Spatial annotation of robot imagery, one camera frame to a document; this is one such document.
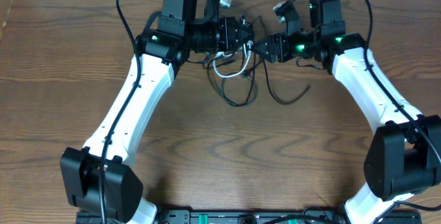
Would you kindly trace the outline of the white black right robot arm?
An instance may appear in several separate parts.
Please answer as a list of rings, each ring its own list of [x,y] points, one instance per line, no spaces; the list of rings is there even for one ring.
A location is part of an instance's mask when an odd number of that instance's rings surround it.
[[[390,211],[440,184],[440,117],[425,116],[391,84],[367,42],[347,33],[340,0],[310,0],[305,32],[291,1],[274,7],[286,25],[253,49],[271,63],[314,59],[358,104],[373,132],[365,184],[343,207],[344,223],[379,223]]]

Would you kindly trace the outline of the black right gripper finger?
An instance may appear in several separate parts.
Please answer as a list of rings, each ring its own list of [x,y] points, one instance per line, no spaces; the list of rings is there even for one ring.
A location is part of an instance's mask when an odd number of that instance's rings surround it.
[[[278,58],[277,58],[277,54],[268,48],[258,48],[256,46],[254,46],[252,48],[252,51],[255,52],[257,55],[259,55],[262,59],[270,62],[270,63],[277,63],[278,62]]]
[[[263,37],[262,39],[255,42],[253,45],[253,49],[272,49],[273,47],[273,36],[269,35],[266,37]]]

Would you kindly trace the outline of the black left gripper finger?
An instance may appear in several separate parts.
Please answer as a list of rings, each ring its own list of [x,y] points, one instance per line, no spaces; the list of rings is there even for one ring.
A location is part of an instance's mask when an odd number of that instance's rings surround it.
[[[246,20],[242,20],[239,22],[238,31],[242,35],[254,35],[254,29],[252,28],[252,25]]]
[[[251,49],[254,44],[254,41],[255,41],[255,34],[253,32],[247,33],[240,37],[239,46],[240,47],[245,46],[246,49]]]

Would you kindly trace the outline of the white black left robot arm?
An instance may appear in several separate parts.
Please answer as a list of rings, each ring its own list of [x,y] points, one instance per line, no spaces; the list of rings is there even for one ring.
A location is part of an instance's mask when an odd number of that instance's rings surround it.
[[[163,0],[143,31],[131,35],[127,78],[109,112],[81,149],[68,147],[60,166],[77,223],[153,223],[133,167],[149,119],[191,53],[243,51],[254,31],[244,19],[221,17],[232,0]]]

